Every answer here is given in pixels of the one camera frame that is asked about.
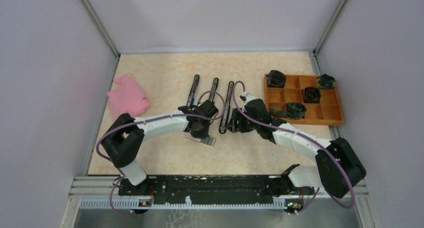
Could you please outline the blue stapler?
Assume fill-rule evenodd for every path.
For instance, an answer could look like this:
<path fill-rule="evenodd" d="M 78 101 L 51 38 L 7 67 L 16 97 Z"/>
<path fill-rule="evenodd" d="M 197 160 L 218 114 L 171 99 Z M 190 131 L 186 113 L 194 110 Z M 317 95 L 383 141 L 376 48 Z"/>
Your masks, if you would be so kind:
<path fill-rule="evenodd" d="M 196 90 L 198 88 L 199 85 L 199 81 L 200 81 L 200 75 L 199 74 L 195 74 L 193 77 L 193 82 L 188 94 L 188 98 L 187 98 L 187 102 L 186 105 L 187 106 L 191 106 L 194 104 L 194 100 L 195 100 L 195 94 L 196 94 Z"/>

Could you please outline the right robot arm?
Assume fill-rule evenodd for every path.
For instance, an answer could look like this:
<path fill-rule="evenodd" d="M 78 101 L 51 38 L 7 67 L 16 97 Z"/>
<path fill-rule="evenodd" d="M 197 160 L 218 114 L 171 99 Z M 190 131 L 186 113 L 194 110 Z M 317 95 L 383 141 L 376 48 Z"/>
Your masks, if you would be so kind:
<path fill-rule="evenodd" d="M 286 120 L 273 118 L 262 99 L 251 99 L 242 108 L 233 108 L 228 127 L 234 132 L 256 131 L 273 144 L 291 148 L 314 162 L 314 165 L 293 164 L 270 184 L 274 196 L 282 192 L 295 194 L 300 188 L 323 188 L 334 198 L 343 198 L 366 175 L 366 169 L 350 143 L 313 136 L 295 128 Z"/>

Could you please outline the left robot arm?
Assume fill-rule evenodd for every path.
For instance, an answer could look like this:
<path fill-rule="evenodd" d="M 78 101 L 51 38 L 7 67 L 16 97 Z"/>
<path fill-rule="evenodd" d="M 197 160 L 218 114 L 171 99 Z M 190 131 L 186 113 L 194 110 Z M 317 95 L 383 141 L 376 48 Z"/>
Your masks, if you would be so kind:
<path fill-rule="evenodd" d="M 107 159 L 130 182 L 138 195 L 149 191 L 150 181 L 137 155 L 142 142 L 176 132 L 201 135 L 210 122 L 217 118 L 219 109 L 210 100 L 199 105 L 180 106 L 176 110 L 150 117 L 120 115 L 100 138 L 96 149 L 102 146 Z"/>

